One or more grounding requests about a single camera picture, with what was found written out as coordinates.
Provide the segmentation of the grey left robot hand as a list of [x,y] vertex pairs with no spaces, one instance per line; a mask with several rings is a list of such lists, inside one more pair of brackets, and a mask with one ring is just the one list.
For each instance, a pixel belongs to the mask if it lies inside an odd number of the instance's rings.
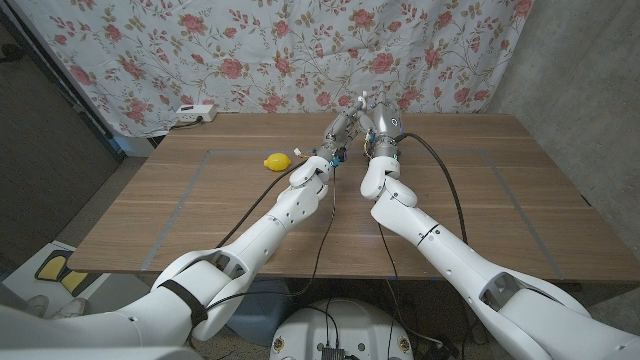
[[345,162],[352,141],[360,133],[369,133],[373,128],[373,121],[366,114],[366,110],[367,101],[364,96],[360,96],[341,111],[326,128],[316,156],[324,158],[334,166]]

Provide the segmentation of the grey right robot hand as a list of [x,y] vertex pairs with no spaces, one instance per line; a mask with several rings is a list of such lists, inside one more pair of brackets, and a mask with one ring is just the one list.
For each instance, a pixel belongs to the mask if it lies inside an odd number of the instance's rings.
[[370,131],[368,153],[372,158],[386,156],[396,158],[398,146],[396,138],[402,133],[401,110],[386,95],[383,83],[377,90],[376,100],[371,104],[373,109],[373,128]]

